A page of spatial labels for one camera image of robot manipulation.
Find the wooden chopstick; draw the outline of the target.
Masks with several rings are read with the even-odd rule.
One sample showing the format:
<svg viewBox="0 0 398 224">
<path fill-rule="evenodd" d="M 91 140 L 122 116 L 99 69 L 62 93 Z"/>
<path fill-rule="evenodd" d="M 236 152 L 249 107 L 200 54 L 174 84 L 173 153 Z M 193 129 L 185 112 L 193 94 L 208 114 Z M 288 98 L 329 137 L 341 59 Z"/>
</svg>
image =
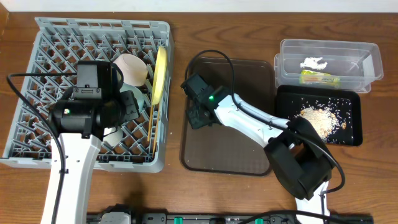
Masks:
<svg viewBox="0 0 398 224">
<path fill-rule="evenodd" d="M 152 158 L 155 159 L 155 152 L 156 152 L 156 145 L 157 145 L 157 133 L 158 133 L 158 125 L 159 125 L 159 106 L 154 105 L 153 106 L 153 111 L 155 115 L 153 118 L 155 119 L 155 132 L 154 132 L 154 143 L 152 146 Z"/>
<path fill-rule="evenodd" d="M 147 133 L 147 141 L 150 142 L 151 134 L 152 134 L 152 119 L 153 119 L 154 105 L 150 106 L 150 116 L 149 116 L 149 129 Z"/>
</svg>

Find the white cup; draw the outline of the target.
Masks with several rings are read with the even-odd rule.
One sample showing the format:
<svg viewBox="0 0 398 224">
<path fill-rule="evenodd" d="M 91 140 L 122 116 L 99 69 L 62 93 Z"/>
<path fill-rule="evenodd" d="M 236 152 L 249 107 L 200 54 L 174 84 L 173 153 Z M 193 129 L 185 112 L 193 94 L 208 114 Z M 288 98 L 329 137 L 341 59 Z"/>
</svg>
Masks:
<svg viewBox="0 0 398 224">
<path fill-rule="evenodd" d="M 111 147 L 117 146 L 123 138 L 121 127 L 112 127 L 104 129 L 103 143 Z"/>
</svg>

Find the yellow plate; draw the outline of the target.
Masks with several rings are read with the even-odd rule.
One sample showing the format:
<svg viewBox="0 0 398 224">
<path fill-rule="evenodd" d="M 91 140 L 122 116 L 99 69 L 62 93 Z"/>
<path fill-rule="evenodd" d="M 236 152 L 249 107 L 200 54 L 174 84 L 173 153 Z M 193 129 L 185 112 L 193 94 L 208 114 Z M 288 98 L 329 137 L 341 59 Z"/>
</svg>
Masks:
<svg viewBox="0 0 398 224">
<path fill-rule="evenodd" d="M 152 95 L 151 95 L 152 106 L 157 105 L 160 102 L 164 87 L 166 71 L 167 71 L 167 50 L 165 47 L 159 47 L 156 64 L 155 64 L 153 86 L 152 86 Z"/>
</svg>

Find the dark brown serving tray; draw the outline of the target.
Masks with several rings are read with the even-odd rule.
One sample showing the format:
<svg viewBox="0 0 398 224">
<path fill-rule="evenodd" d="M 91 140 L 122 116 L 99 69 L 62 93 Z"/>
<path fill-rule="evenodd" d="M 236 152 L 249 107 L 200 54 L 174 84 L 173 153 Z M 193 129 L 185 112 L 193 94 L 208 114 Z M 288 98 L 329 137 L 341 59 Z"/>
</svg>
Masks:
<svg viewBox="0 0 398 224">
<path fill-rule="evenodd" d="M 236 73 L 235 92 L 250 105 L 274 114 L 274 69 L 260 60 L 233 60 L 199 58 L 193 71 L 199 73 L 214 87 L 231 84 L 231 70 Z M 239 131 L 212 124 L 192 129 L 184 122 L 181 163 L 192 171 L 267 176 L 271 172 L 262 146 Z"/>
</svg>

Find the yellow green snack wrapper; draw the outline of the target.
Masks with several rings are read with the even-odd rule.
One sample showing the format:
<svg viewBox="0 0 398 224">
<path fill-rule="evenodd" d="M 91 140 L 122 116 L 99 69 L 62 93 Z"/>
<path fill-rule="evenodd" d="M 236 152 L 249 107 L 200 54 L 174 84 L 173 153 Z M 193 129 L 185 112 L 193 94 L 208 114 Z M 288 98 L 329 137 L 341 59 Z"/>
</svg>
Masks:
<svg viewBox="0 0 398 224">
<path fill-rule="evenodd" d="M 329 73 L 322 72 L 314 72 L 311 70 L 302 70 L 299 76 L 300 84 L 320 84 L 320 85 L 328 85 L 334 88 L 338 88 L 340 86 L 340 79 L 338 77 L 334 77 Z"/>
</svg>

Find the white tissue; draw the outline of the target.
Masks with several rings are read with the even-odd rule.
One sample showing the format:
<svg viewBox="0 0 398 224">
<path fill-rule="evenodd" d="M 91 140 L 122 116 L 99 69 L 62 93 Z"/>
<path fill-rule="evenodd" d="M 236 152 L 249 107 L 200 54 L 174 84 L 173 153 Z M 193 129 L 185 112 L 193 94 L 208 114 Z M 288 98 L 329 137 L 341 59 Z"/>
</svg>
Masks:
<svg viewBox="0 0 398 224">
<path fill-rule="evenodd" d="M 327 67 L 328 62 L 323 57 L 307 57 L 300 63 L 301 68 L 311 68 L 314 70 L 323 70 Z"/>
</svg>

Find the rice and nutshell pile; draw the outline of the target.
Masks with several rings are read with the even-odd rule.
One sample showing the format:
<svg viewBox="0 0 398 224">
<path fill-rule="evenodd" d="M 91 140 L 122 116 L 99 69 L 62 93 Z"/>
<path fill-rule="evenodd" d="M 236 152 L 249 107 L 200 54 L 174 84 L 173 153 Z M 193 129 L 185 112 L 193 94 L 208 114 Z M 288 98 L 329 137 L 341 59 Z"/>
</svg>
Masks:
<svg viewBox="0 0 398 224">
<path fill-rule="evenodd" d="M 299 96 L 290 101 L 287 119 L 303 117 L 325 143 L 354 144 L 352 102 L 334 97 Z"/>
</svg>

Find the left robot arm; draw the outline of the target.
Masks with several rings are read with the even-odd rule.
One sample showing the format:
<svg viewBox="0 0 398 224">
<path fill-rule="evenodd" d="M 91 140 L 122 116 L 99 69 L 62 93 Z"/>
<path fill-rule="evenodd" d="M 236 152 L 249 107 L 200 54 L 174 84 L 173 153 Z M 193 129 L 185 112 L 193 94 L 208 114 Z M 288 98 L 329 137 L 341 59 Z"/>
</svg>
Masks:
<svg viewBox="0 0 398 224">
<path fill-rule="evenodd" d="M 79 61 L 77 83 L 49 113 L 54 132 L 52 166 L 42 223 L 85 223 L 90 185 L 104 131 L 140 116 L 120 68 L 111 62 Z"/>
</svg>

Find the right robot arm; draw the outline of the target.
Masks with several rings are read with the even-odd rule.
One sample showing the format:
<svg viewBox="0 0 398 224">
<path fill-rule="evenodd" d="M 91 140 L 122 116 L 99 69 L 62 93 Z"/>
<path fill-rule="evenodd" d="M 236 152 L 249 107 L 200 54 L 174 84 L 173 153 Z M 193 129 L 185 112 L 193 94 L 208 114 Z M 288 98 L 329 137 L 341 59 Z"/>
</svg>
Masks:
<svg viewBox="0 0 398 224">
<path fill-rule="evenodd" d="M 275 117 L 245 102 L 234 88 L 213 88 L 199 74 L 181 87 L 193 103 L 186 110 L 193 129 L 218 123 L 244 134 L 263 148 L 277 180 L 295 198 L 300 223 L 331 219 L 326 195 L 337 164 L 309 121 Z"/>
</svg>

